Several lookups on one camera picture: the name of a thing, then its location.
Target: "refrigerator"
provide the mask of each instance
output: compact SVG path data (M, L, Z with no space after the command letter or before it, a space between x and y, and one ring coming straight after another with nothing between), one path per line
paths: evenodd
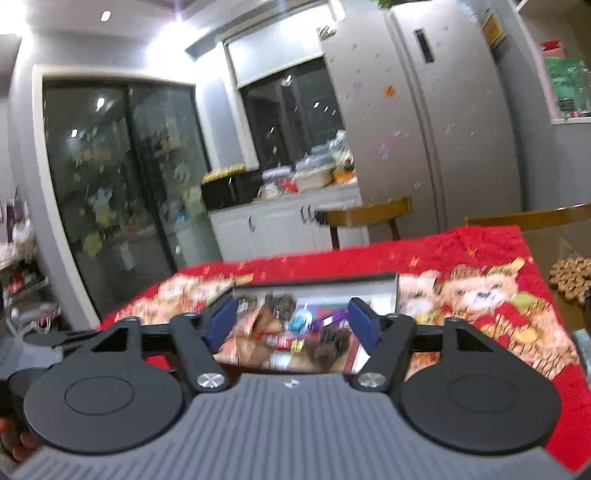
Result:
M323 37L364 203L410 195L413 212L397 221L403 237L521 211L509 110L465 4L350 15Z

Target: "logo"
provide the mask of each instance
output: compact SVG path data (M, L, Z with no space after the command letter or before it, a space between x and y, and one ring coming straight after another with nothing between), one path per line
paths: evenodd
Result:
M289 382L283 382L283 384L290 390L300 386L300 382L298 382L295 378L292 378L289 380Z

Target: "white cabinet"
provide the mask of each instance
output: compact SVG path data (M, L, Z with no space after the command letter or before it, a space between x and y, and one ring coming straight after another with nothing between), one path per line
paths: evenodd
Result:
M238 216L211 216L217 244L226 262L256 257L252 219Z
M342 202L334 201L318 202L313 206L314 210L337 210L340 208L354 207L360 205L357 199L346 199ZM339 243L341 248L356 247L357 245L367 245L369 243L367 228L339 228ZM330 239L330 227L316 225L314 229L314 239L318 249L332 249L332 240Z
M255 214L257 257L298 254L316 249L304 206L289 204L261 209Z
M360 204L357 185L329 187L212 212L210 218L223 259L239 261L330 250L330 229L315 223L315 211ZM369 243L366 228L339 229L339 239L341 248Z

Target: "sliding glass door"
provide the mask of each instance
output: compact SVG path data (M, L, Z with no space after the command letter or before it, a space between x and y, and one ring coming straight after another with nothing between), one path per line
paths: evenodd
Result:
M61 221L100 317L178 267L219 260L191 88L48 82L44 113Z

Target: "black microwave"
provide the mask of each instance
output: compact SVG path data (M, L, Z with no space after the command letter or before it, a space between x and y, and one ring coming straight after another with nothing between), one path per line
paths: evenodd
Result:
M251 170L208 181L201 185L207 210L220 210L250 203L262 185L261 171Z

